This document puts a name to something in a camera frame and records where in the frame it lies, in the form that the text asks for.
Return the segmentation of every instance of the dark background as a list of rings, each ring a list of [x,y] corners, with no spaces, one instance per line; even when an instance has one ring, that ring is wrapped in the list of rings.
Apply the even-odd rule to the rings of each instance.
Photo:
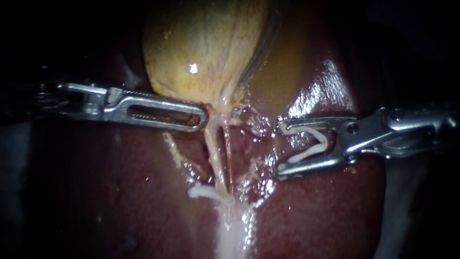
[[[326,3],[350,80],[360,103],[369,112],[380,105],[458,101],[458,22],[454,3],[446,0],[425,3],[329,0]],[[30,77],[42,65],[105,80],[82,64],[88,56],[97,55],[117,40],[120,33],[133,25],[141,26],[147,6],[144,1],[132,0],[108,5],[94,1],[17,2],[3,7],[0,69],[5,81]],[[7,192],[20,191],[25,212],[34,207],[34,194],[23,189],[30,183],[26,181],[21,187],[5,181],[21,181],[12,174],[19,175],[26,168],[27,159],[20,157],[28,154],[17,149],[28,149],[31,129],[34,130],[29,124],[0,130],[4,136],[11,136],[14,131],[17,137],[0,142],[3,145],[0,181],[5,183],[1,186],[14,188],[0,190],[1,198],[10,197]],[[400,258],[444,258],[455,251],[459,219],[455,212],[458,157],[458,152],[454,152],[426,164],[427,176],[415,188],[414,199],[407,208],[412,222],[403,233]],[[10,207],[4,204],[10,203],[0,204],[0,215],[7,214]],[[34,208],[17,221],[0,217],[0,257],[36,256],[38,247],[53,245],[47,243],[55,238],[47,237],[46,226],[37,226],[40,220],[58,220],[58,215],[50,219],[46,218],[49,213],[39,213],[52,209],[52,204]],[[56,244],[56,249],[66,248]]]

